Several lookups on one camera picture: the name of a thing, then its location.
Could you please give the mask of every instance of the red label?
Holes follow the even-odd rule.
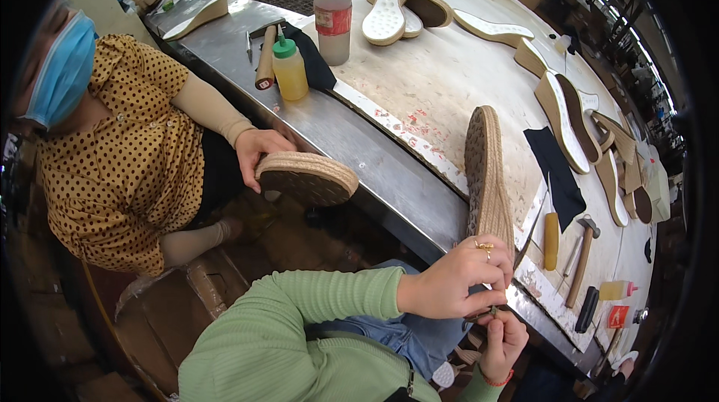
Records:
[[[315,28],[323,36],[339,36],[349,32],[352,6],[342,10],[327,10],[315,6]]]
[[[627,318],[627,313],[629,313],[629,306],[616,305],[612,307],[612,311],[609,312],[609,317],[607,318],[607,327],[610,329],[624,328],[624,321]]]

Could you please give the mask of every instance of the polka dot blouse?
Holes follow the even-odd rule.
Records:
[[[88,89],[113,116],[40,142],[49,226],[81,260],[159,275],[160,236],[185,227],[202,199],[202,127],[170,104],[188,70],[130,36],[95,44]]]

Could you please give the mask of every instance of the stainless steel table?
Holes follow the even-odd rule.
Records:
[[[144,21],[161,38],[209,1],[181,0],[171,11],[150,14]],[[237,103],[256,125],[292,137],[299,150],[326,155],[352,168],[360,181],[353,202],[428,264],[463,238],[467,203],[362,116],[313,89],[299,101],[285,102],[276,86],[265,91],[255,88],[262,39],[252,43],[250,64],[245,52],[246,31],[280,17],[293,23],[304,16],[253,0],[229,0],[229,12],[180,40],[164,43],[158,39],[158,43]],[[588,374],[600,358],[595,342],[586,353],[579,353],[524,290],[512,285],[507,297],[508,306],[542,338],[536,346],[578,378]]]

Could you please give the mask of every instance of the blue jeans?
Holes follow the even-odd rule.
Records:
[[[373,268],[390,266],[401,266],[408,274],[419,274],[419,271],[397,259],[382,262]],[[339,331],[371,338],[408,358],[415,371],[429,380],[470,330],[470,325],[462,329],[463,322],[463,319],[429,319],[415,314],[402,314],[386,321],[362,315],[309,325],[306,330],[314,335]]]

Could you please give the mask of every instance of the hand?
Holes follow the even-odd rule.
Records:
[[[634,371],[634,360],[631,358],[626,359],[619,365],[619,372],[624,374],[624,379],[629,379],[629,376]]]
[[[475,247],[475,238],[477,243],[494,243],[492,262],[508,266],[506,254],[495,253],[504,245],[497,237],[469,237],[421,274],[403,275],[397,287],[397,309],[425,318],[450,319],[506,304],[504,272],[487,263],[487,253]],[[490,283],[493,289],[470,295],[470,287],[480,283]]]
[[[480,369],[487,380],[501,383],[527,344],[527,326],[509,311],[497,311],[494,317],[480,318],[477,323],[487,326],[487,350],[480,357]]]
[[[292,143],[272,129],[244,131],[235,140],[234,149],[237,151],[242,180],[256,193],[262,191],[260,184],[255,180],[255,166],[260,160],[260,154],[297,151]]]

